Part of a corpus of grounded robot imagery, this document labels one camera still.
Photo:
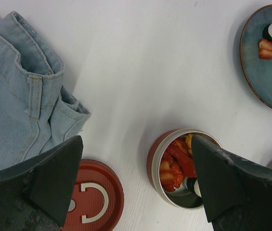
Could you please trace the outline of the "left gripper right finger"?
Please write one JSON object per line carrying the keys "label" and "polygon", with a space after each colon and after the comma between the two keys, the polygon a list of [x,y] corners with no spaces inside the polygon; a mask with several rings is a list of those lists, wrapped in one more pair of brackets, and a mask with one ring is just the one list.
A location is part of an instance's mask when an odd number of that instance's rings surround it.
{"label": "left gripper right finger", "polygon": [[206,217],[216,231],[272,231],[272,169],[192,137]]}

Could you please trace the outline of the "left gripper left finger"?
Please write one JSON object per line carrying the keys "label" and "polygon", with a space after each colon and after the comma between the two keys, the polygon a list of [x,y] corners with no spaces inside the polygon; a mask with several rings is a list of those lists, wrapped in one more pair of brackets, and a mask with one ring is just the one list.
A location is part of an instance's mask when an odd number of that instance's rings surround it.
{"label": "left gripper left finger", "polygon": [[59,231],[83,151],[77,135],[0,171],[0,231]]}

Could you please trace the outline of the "red pepper piece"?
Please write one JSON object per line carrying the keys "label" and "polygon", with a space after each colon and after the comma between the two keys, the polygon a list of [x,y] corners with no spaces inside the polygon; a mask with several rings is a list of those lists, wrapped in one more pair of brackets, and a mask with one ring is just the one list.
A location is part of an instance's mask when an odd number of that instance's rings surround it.
{"label": "red pepper piece", "polygon": [[166,148],[164,154],[174,158],[180,165],[185,177],[196,178],[196,171],[191,147],[188,146],[185,137],[178,137]]}

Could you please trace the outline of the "red steel lunch bowl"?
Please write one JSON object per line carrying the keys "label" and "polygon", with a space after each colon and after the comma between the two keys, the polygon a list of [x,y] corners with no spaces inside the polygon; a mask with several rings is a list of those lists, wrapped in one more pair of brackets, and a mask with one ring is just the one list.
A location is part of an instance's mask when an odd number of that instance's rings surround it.
{"label": "red steel lunch bowl", "polygon": [[200,135],[213,144],[221,144],[211,135],[191,128],[174,129],[162,134],[148,153],[146,169],[149,181],[168,204],[187,210],[203,208],[200,193],[186,187],[187,179],[195,179],[191,138]]}

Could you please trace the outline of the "blue ceramic food plate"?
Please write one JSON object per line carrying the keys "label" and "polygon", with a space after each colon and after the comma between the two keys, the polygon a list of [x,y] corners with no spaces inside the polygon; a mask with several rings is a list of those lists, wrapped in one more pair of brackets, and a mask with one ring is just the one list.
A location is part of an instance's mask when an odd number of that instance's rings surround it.
{"label": "blue ceramic food plate", "polygon": [[259,58],[263,29],[272,23],[272,5],[254,12],[247,20],[240,38],[240,60],[245,78],[256,96],[272,108],[272,59]]}

